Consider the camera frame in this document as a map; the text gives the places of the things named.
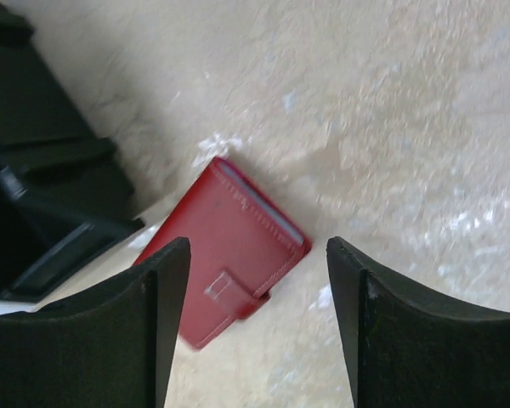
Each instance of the red leather wallet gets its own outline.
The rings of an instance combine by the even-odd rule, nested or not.
[[[230,161],[215,157],[136,264],[178,236],[190,240],[190,278],[179,334],[202,349],[269,300],[310,250],[309,238]]]

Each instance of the black object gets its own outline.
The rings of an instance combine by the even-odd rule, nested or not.
[[[178,238],[36,313],[0,315],[0,408],[162,408],[189,264]]]
[[[0,299],[37,301],[143,226],[133,186],[0,4]]]
[[[510,313],[433,291],[339,237],[327,262],[356,408],[510,408]]]

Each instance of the concrete floor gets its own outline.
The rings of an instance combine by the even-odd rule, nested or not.
[[[7,3],[141,205],[163,198],[152,219],[230,154],[314,237],[260,312],[198,354],[179,342],[167,407],[352,406],[333,235],[510,310],[510,0]]]

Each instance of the wallet stitching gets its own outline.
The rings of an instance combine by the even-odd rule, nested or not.
[[[223,291],[229,287],[230,283],[232,282],[232,278],[230,278],[230,276],[228,276],[229,279],[227,279],[227,283],[225,284],[225,286],[223,286],[221,288],[221,290],[219,292],[214,292],[213,291],[213,285],[215,285],[218,281],[221,281],[223,279],[223,277],[225,276],[225,273],[224,272],[221,272],[221,275],[218,276],[218,278],[216,280],[213,281],[213,283],[204,291],[208,296],[210,296],[210,298],[213,298],[213,299],[217,299],[218,296],[223,293]]]
[[[238,191],[238,189],[229,180],[227,180],[227,178],[219,171],[217,166],[215,166],[213,163],[211,163],[209,168],[212,171],[213,175],[218,179],[218,181],[221,184],[223,184],[227,188],[227,190],[229,192],[231,192],[231,193],[236,192],[236,193],[241,194],[242,197],[244,197],[244,195],[240,191]],[[249,205],[249,210],[251,213],[253,213],[255,215],[255,219],[263,226],[263,228],[268,230],[270,232],[270,234],[281,245],[286,247],[291,252],[291,256],[272,275],[270,275],[270,277],[265,282],[263,282],[263,284],[253,293],[253,296],[256,297],[256,296],[260,295],[259,292],[263,292],[263,291],[261,291],[261,289],[265,288],[269,284],[269,282],[271,282],[273,279],[275,279],[275,277],[277,275],[281,274],[281,271],[283,271],[283,269],[285,269],[287,266],[289,266],[289,264],[292,262],[292,260],[300,253],[300,250],[293,247],[291,244],[285,245],[283,242],[281,242],[277,236],[279,234],[279,231],[278,230],[272,231],[267,225],[263,224],[262,220],[266,219],[266,217],[263,214],[261,214],[253,205],[251,205],[251,204]],[[228,323],[231,323],[234,320],[235,319],[233,317],[231,317],[230,315],[226,316],[223,319],[223,321],[221,321],[221,323],[219,323],[217,326],[215,326],[215,328],[212,331],[210,331],[200,342],[196,343],[195,346],[200,347],[200,346],[204,345],[204,343],[210,337],[212,337],[213,334],[215,334],[216,332],[221,330],[221,328],[223,328],[223,326],[227,325]]]
[[[213,296],[210,296],[210,298],[213,298],[213,300],[217,301],[218,299],[220,299],[220,296],[223,294],[223,292],[229,288],[229,286],[236,286],[237,288],[237,291],[239,293],[241,293],[243,296],[242,296],[242,302],[245,302],[245,303],[248,303],[248,304],[251,304],[252,306],[258,306],[259,305],[259,302],[257,302],[251,295],[249,295],[248,293],[246,293],[245,291],[243,291],[240,286],[238,285],[238,283],[236,283],[228,274],[224,274],[222,273],[216,280],[213,281],[213,283],[210,285],[210,287],[212,287],[213,285],[215,285],[215,283],[217,281],[220,281],[224,278],[224,276],[227,277],[227,283],[226,285],[217,293],[215,292],[212,292],[212,291],[207,291],[207,294],[208,296],[210,294],[212,294]]]

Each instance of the textured floor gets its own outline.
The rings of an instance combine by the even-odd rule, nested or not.
[[[352,406],[332,235],[510,310],[510,0],[7,3],[155,219],[228,153],[315,238],[259,313],[178,345],[167,407]]]

